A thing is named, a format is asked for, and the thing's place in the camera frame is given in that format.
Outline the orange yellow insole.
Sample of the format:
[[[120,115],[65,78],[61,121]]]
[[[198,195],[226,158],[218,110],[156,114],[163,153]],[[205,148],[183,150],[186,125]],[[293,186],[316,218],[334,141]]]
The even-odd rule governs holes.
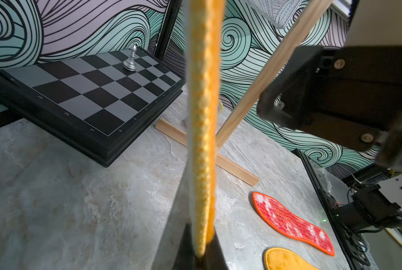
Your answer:
[[[202,259],[214,236],[216,128],[224,1],[187,1],[186,82],[191,238]]]
[[[263,263],[266,270],[319,270],[298,254],[281,247],[267,249]]]

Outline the black white chessboard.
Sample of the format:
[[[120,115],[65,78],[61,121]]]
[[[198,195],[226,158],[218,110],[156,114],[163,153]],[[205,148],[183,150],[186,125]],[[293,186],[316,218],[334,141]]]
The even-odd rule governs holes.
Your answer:
[[[0,70],[0,102],[109,167],[181,94],[182,76],[142,48]]]

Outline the pink toy microphone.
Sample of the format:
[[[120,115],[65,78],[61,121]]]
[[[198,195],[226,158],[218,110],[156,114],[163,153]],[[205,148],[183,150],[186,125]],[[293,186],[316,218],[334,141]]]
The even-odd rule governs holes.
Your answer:
[[[221,100],[218,100],[217,115],[222,114],[222,113],[223,113],[223,109],[224,109],[224,106],[223,106],[222,101],[221,101]]]

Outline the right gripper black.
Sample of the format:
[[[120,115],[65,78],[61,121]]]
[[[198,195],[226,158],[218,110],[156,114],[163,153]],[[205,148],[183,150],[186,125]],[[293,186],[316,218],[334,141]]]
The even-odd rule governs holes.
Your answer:
[[[261,93],[260,118],[355,151],[402,172],[402,46],[301,46]]]

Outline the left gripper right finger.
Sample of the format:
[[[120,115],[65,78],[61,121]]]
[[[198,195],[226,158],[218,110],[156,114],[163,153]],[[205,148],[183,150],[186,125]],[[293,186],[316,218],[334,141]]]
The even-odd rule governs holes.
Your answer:
[[[207,269],[208,270],[228,270],[226,260],[223,256],[222,248],[215,233],[212,241],[207,245]]]

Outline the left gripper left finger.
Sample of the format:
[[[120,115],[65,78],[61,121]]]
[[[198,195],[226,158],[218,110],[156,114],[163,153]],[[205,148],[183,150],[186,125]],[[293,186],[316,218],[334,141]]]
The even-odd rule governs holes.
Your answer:
[[[172,270],[195,270],[195,255],[191,242],[191,224],[187,223],[179,244]]]

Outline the silver chess piece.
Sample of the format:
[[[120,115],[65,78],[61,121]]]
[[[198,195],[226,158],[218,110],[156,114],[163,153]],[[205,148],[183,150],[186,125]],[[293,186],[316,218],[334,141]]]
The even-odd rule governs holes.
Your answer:
[[[123,61],[123,66],[128,71],[135,71],[136,70],[136,63],[135,63],[135,56],[137,52],[137,45],[134,43],[129,48],[128,58]]]

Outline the wooden clothes rack frame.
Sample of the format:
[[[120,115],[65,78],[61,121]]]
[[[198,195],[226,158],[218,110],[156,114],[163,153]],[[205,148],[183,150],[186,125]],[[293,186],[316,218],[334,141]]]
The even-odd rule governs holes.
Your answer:
[[[281,41],[278,49],[275,50],[267,64],[263,67],[260,75],[250,86],[249,90],[245,93],[241,101],[238,103],[234,111],[227,118],[224,125],[218,132],[215,150],[215,154],[218,155],[216,165],[219,165],[220,168],[231,173],[250,186],[255,186],[259,182],[259,178],[242,168],[240,165],[237,165],[237,163],[234,163],[228,158],[218,154],[218,152],[230,137],[232,132],[236,130],[240,122],[249,112],[250,108],[255,104],[255,97],[259,97],[261,94],[261,86],[264,88],[268,86],[267,73],[270,72],[269,76],[271,77],[271,80],[268,81],[268,83],[271,83],[273,81],[273,71],[276,71],[275,75],[278,74],[279,64],[282,64],[282,66],[285,65],[285,60],[289,60],[293,50],[297,47],[297,45],[300,45],[303,39],[309,34],[311,28],[321,18],[322,14],[326,12],[332,2],[333,1],[311,1],[308,4],[307,8],[293,24],[291,30],[287,33],[284,40]],[[180,140],[180,138],[182,139],[182,133],[179,131],[177,132],[177,128],[165,120],[160,119],[156,127],[158,127],[158,130],[163,133],[165,131],[171,131],[171,133],[166,133],[166,135],[183,144],[183,140]]]

